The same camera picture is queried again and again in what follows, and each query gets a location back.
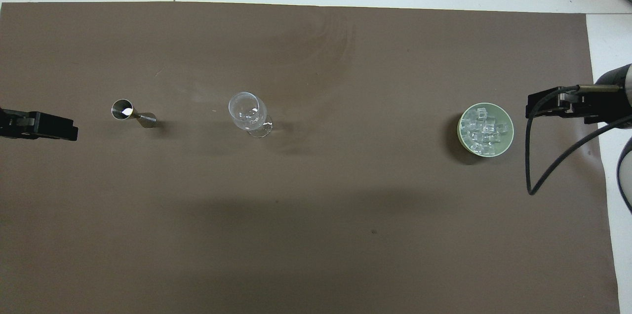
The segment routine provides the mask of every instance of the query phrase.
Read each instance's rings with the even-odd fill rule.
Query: brown mat
[[[0,139],[5,313],[619,311],[596,141],[524,186],[527,94],[592,81],[584,15],[5,3],[0,74],[79,127]],[[498,158],[456,140],[476,102],[514,120]],[[533,173],[591,130],[536,120]]]

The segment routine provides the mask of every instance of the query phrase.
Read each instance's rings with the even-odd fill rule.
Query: metal jigger
[[[112,105],[112,116],[118,120],[136,119],[142,127],[155,127],[158,121],[153,113],[139,113],[127,99],[119,99]]]

